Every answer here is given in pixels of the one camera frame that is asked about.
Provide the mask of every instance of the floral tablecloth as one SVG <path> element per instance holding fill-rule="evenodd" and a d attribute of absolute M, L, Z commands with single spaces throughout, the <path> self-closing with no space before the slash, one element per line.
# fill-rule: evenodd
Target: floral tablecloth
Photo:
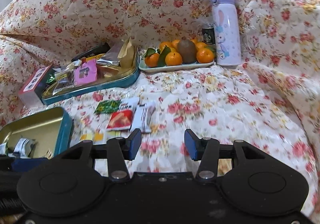
<path fill-rule="evenodd" d="M 95 144 L 126 132 L 105 131 L 108 116 L 93 114 L 101 100 L 138 96 L 156 102 L 152 133 L 143 136 L 129 172 L 193 171 L 183 143 L 191 128 L 222 144 L 244 139 L 302 173 L 309 184 L 303 213 L 320 223 L 320 0 L 237 0 L 244 63 L 147 75 L 131 87 L 74 97 L 62 106 L 74 118 L 71 145 Z M 17 92 L 41 66 L 131 35 L 135 45 L 201 39 L 210 21 L 208 0 L 13 0 L 0 13 L 0 125 L 46 109 L 26 109 Z M 103 175 L 105 160 L 96 164 Z M 220 174 L 230 164 L 220 164 Z"/>

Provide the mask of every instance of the white plate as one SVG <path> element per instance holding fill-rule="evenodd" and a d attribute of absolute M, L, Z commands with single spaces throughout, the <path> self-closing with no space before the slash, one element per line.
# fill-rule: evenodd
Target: white plate
<path fill-rule="evenodd" d="M 140 60 L 139 63 L 139 69 L 141 71 L 145 71 L 148 73 L 153 73 L 153 72 L 168 72 L 168 71 L 179 71 L 179 70 L 191 70 L 191 69 L 196 69 L 196 68 L 203 68 L 203 67 L 209 67 L 213 65 L 215 62 L 208 62 L 208 63 L 190 63 L 190 64 L 181 64 L 181 65 L 174 65 L 174 66 L 163 66 L 163 67 L 148 67 L 144 59 Z"/>

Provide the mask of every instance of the cartoon rabbit print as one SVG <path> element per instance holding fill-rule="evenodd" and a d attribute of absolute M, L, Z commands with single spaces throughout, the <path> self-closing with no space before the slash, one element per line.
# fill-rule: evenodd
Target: cartoon rabbit print
<path fill-rule="evenodd" d="M 223 32 L 223 21 L 224 21 L 224 14 L 222 10 L 218 11 L 218 16 L 219 16 L 219 25 L 216 23 L 214 24 L 216 27 L 216 32 L 217 32 L 217 53 L 220 59 L 224 59 L 229 56 L 229 52 L 223 45 L 223 42 L 226 41 L 224 32 Z"/>

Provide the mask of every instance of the open tin box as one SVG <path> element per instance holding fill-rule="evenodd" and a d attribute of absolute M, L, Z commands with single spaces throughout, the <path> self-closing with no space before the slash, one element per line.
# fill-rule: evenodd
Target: open tin box
<path fill-rule="evenodd" d="M 66 90 L 62 90 L 55 95 L 52 94 L 56 83 L 50 86 L 42 94 L 42 101 L 45 105 L 49 105 L 58 101 L 62 101 L 74 96 L 79 96 L 85 93 L 108 89 L 113 87 L 128 87 L 132 85 L 139 76 L 139 55 L 138 49 L 134 48 L 134 56 L 132 66 L 130 68 L 121 68 L 120 66 L 102 66 L 100 73 L 107 75 L 106 78 L 100 78 L 95 82 L 76 86 Z"/>
<path fill-rule="evenodd" d="M 18 119 L 0 130 L 0 144 L 7 142 L 12 150 L 19 139 L 29 138 L 36 141 L 30 158 L 47 157 L 48 152 L 56 156 L 69 145 L 73 120 L 62 107 Z"/>

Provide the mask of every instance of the plate of fruit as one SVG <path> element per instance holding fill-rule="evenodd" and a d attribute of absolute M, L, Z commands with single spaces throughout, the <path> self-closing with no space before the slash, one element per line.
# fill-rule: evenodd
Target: plate of fruit
<path fill-rule="evenodd" d="M 139 63 L 145 72 L 166 72 L 208 67 L 214 64 L 215 53 L 195 39 L 162 42 L 159 48 L 148 48 Z"/>

